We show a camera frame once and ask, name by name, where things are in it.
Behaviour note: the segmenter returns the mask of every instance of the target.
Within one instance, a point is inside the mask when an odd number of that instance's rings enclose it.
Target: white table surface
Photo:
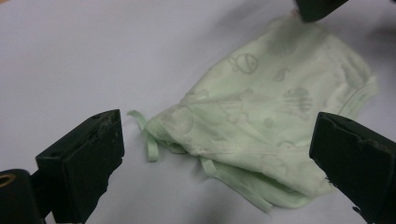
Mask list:
[[[0,5],[0,171],[89,116],[119,108],[125,157],[88,220],[105,223],[362,224],[340,192],[302,209],[257,209],[188,155],[148,163],[131,109],[151,118],[292,0],[11,0]],[[396,140],[396,4],[351,0],[321,21],[366,59],[380,93],[358,122]]]

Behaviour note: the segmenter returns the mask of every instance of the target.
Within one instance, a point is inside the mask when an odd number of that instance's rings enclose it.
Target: light green cloth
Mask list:
[[[144,130],[200,157],[208,175],[260,209],[297,208],[333,190],[308,157],[318,112],[354,119],[375,93],[358,54],[288,16],[214,65]]]

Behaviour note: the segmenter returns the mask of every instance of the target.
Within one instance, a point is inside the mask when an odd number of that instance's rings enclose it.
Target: white background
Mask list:
[[[302,209],[254,207],[188,155],[148,163],[140,131],[205,71],[294,9],[292,0],[11,0],[0,5],[0,171],[35,156],[84,119],[119,108],[125,157],[88,224],[364,223],[340,192]],[[360,53],[380,93],[358,122],[396,140],[396,4],[351,0],[321,21]],[[48,223],[53,223],[51,216]]]

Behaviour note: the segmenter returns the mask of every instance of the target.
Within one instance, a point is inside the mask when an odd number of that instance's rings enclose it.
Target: baby garment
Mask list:
[[[354,119],[374,94],[375,77],[357,53],[320,25],[287,16],[141,127],[152,161],[155,140],[197,156],[209,176],[263,211],[297,208],[333,190],[308,156],[318,112]]]

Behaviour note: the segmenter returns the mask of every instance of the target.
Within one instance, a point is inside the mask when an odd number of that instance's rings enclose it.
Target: pale green fabric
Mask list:
[[[260,209],[296,208],[333,190],[308,157],[318,112],[354,119],[375,93],[357,53],[288,16],[214,65],[145,130],[199,156],[208,175]]]

